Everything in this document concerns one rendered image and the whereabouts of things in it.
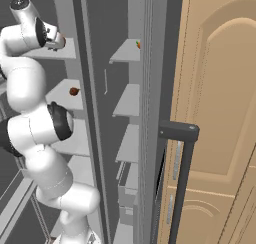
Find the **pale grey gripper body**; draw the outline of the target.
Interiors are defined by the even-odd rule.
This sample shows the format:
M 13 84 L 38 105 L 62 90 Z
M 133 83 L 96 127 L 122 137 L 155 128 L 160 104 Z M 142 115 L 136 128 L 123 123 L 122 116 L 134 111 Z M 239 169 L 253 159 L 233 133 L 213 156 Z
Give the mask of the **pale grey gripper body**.
M 63 47 L 62 47 L 62 37 L 60 39 L 56 39 L 56 40 L 48 40 L 46 42 L 45 46 L 49 50 L 54 50 L 54 51 L 57 51 L 59 49 L 63 49 Z

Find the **grey fridge shelf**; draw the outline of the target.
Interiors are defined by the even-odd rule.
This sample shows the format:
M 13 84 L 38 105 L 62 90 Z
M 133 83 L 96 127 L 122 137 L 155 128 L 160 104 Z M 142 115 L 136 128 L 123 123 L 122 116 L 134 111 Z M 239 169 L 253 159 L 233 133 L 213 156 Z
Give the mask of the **grey fridge shelf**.
M 80 89 L 80 82 L 74 79 L 63 79 L 46 95 L 48 103 L 55 101 L 68 110 L 82 110 L 83 102 L 81 92 L 73 96 L 69 93 L 71 88 Z
M 69 155 L 90 156 L 86 124 L 84 120 L 74 120 L 74 131 L 70 138 L 51 145 L 56 151 Z
M 29 51 L 25 53 L 26 57 L 36 58 L 36 59 L 75 59 L 76 51 L 74 40 L 72 38 L 66 39 L 66 45 L 63 49 L 57 51 L 49 50 L 48 48 L 40 48 L 36 50 Z

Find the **grey freezer shelf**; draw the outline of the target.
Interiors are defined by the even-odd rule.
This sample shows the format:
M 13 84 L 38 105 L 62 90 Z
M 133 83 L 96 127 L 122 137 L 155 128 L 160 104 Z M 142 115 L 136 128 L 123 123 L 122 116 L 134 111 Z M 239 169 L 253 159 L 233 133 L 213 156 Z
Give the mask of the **grey freezer shelf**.
M 109 63 L 113 64 L 114 62 L 139 62 L 140 49 L 137 48 L 136 41 L 139 40 L 126 39 L 109 59 Z
M 116 160 L 137 163 L 139 155 L 139 126 L 128 124 Z
M 139 89 L 138 84 L 128 84 L 121 95 L 114 116 L 138 116 L 139 115 Z

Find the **grey freezer drawer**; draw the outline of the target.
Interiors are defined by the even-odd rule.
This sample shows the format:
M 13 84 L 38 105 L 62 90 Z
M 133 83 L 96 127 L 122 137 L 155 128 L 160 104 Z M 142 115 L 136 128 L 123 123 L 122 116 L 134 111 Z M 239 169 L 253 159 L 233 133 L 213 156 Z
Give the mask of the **grey freezer drawer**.
M 138 191 L 138 165 L 125 162 L 118 182 L 120 222 L 131 225 L 133 204 Z

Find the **grey fridge door with racks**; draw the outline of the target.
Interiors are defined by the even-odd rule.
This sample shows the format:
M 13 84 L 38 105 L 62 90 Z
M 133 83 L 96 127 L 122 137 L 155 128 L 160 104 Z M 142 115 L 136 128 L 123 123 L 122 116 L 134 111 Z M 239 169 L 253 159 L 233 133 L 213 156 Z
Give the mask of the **grey fridge door with racks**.
M 9 200 L 0 212 L 0 244 L 5 244 L 28 202 L 31 202 L 45 237 L 45 244 L 51 244 L 51 236 L 35 197 L 36 184 L 29 178 L 23 158 L 15 158 L 18 173 L 8 186 L 2 198 Z

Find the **beige cupboard door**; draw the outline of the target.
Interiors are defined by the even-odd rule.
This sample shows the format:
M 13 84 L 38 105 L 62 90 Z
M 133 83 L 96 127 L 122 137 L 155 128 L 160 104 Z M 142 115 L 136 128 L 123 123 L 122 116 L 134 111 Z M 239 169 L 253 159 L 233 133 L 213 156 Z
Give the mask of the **beige cupboard door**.
M 183 0 L 171 118 L 200 128 L 176 244 L 253 244 L 256 0 Z

